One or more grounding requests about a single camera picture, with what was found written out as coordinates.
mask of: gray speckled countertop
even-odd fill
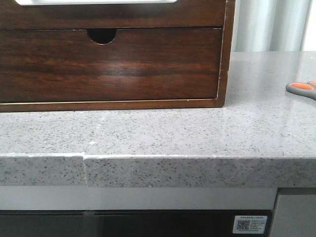
[[[316,52],[233,53],[223,108],[0,114],[0,185],[316,187]]]

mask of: scissors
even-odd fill
[[[286,90],[316,100],[316,81],[309,81],[308,83],[291,82],[286,85]]]

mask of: white label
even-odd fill
[[[235,216],[233,234],[263,234],[267,216]]]

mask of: wooden drawer unit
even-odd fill
[[[3,2],[2,112],[224,104],[234,0]]]

